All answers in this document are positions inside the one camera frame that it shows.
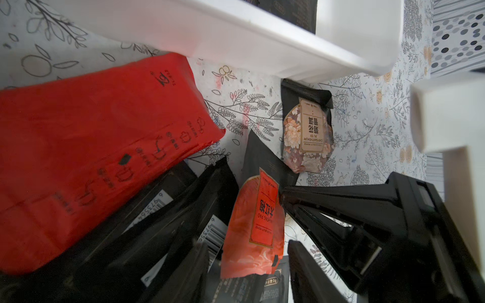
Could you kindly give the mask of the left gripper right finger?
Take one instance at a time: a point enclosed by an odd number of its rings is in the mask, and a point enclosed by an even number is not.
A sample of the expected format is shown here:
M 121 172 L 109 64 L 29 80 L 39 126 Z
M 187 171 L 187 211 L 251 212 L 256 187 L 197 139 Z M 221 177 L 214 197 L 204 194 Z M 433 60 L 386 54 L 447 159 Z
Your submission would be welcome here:
M 301 242 L 290 240 L 287 252 L 294 302 L 347 303 Z

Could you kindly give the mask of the red label black tea bag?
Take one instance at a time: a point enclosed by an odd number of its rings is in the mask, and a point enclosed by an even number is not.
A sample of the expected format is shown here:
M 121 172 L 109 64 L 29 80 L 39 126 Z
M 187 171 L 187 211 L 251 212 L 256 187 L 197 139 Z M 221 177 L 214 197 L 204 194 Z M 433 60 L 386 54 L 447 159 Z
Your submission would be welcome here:
M 284 256 L 285 212 L 279 197 L 298 175 L 250 131 L 242 178 L 222 251 L 222 279 L 273 274 Z

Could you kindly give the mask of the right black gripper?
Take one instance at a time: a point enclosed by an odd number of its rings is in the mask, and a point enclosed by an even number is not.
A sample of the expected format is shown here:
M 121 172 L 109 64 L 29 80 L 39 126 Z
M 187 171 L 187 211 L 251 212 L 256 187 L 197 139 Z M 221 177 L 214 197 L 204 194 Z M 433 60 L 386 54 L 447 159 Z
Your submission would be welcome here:
M 280 202 L 370 302 L 483 302 L 484 280 L 429 183 L 287 186 Z

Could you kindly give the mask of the floral label black tea bag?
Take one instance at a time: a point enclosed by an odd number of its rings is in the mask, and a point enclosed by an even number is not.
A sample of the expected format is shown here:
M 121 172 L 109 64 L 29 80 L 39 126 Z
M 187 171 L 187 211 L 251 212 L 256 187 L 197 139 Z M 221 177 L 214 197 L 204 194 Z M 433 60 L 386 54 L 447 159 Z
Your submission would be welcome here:
M 332 93 L 292 80 L 281 82 L 282 159 L 296 174 L 321 172 L 334 151 Z

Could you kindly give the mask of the black barcode tea bag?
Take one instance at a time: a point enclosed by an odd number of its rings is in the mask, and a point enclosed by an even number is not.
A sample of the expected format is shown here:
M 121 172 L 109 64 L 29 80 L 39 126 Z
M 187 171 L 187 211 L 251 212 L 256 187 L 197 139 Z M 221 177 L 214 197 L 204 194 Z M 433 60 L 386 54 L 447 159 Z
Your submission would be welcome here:
M 220 279 L 221 262 L 214 261 L 207 274 L 203 302 L 287 302 L 289 300 L 289 257 L 284 256 L 275 273 Z
M 312 34 L 316 33 L 317 0 L 246 0 L 246 2 Z

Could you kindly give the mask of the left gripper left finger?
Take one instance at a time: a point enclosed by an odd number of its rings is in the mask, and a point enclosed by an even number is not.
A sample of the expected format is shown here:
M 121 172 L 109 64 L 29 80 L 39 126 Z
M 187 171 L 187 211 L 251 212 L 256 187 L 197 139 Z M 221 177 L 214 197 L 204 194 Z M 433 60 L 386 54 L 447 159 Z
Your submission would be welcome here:
M 203 302 L 208 265 L 208 246 L 196 244 L 149 302 Z

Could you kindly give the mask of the red foil tea bag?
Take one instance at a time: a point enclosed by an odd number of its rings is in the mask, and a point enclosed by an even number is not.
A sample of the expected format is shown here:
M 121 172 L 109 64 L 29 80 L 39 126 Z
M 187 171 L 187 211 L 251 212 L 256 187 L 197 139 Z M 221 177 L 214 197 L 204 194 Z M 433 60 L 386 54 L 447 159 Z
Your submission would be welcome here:
M 1 271 L 52 261 L 224 136 L 186 57 L 1 92 Z

